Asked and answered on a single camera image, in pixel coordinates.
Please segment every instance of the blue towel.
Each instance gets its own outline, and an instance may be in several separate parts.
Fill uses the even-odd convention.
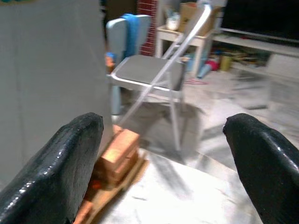
[[[124,57],[129,57],[135,54],[139,20],[138,17],[133,14],[124,14],[122,18],[127,22],[127,46],[124,52]]]

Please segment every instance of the stacked wooden blocks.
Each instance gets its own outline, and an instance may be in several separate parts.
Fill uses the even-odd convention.
[[[117,185],[138,160],[139,135],[114,126],[114,139],[95,165],[96,174]]]

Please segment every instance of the gray chair seat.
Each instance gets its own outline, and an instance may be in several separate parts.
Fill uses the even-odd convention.
[[[122,63],[120,63],[114,70],[114,74],[118,78],[150,84],[166,62],[167,60],[162,58],[134,55],[126,58]],[[171,73],[171,84],[173,90],[178,91],[182,83],[184,72],[183,64],[174,63],[169,72]],[[167,81],[167,76],[161,80],[161,82],[163,81]],[[167,89],[169,88],[167,83],[159,86]]]

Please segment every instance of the television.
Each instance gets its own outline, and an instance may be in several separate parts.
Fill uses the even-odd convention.
[[[221,29],[299,42],[299,0],[228,0]]]

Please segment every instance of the red brick wall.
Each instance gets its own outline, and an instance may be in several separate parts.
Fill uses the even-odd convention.
[[[151,23],[149,28],[146,43],[141,46],[140,54],[153,56],[155,51],[155,37],[156,37],[156,13],[157,0],[138,0],[137,13],[151,16]]]

